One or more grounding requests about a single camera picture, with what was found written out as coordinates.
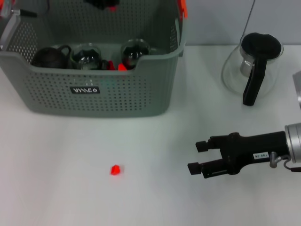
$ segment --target white tabletop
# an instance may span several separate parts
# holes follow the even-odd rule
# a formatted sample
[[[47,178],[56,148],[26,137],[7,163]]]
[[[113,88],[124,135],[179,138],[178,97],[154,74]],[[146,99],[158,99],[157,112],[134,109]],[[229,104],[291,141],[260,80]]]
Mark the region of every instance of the white tabletop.
[[[195,142],[252,136],[301,122],[292,75],[301,47],[285,46],[273,91],[253,107],[221,82],[231,46],[186,47],[168,111],[91,119],[30,112],[0,74],[1,226],[299,226],[301,173],[279,164],[204,179],[187,164],[219,159]],[[124,167],[116,177],[114,164]]]

